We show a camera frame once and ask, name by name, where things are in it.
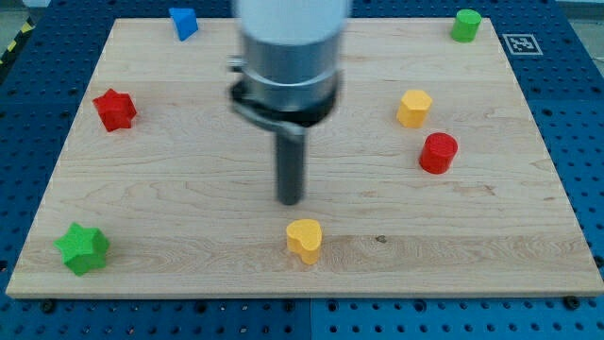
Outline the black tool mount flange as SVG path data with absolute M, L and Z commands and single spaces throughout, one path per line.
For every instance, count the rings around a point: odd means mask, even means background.
M 229 88 L 231 108 L 252 125 L 274 132 L 294 143 L 301 143 L 306 129 L 325 119 L 335 107 L 338 89 L 332 91 L 326 99 L 311 104 L 303 110 L 274 110 L 251 97 L 243 81 Z

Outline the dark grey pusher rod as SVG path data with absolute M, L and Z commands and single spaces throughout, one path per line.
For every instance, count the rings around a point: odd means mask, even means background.
M 284 205 L 295 205 L 304 195 L 305 153 L 305 131 L 293 137 L 276 136 L 277 199 Z

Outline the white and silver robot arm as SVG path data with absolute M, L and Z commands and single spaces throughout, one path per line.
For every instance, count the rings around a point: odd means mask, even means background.
M 349 0 L 243 0 L 233 4 L 241 53 L 231 107 L 275 135 L 277 199 L 298 203 L 305 188 L 308 128 L 335 107 Z

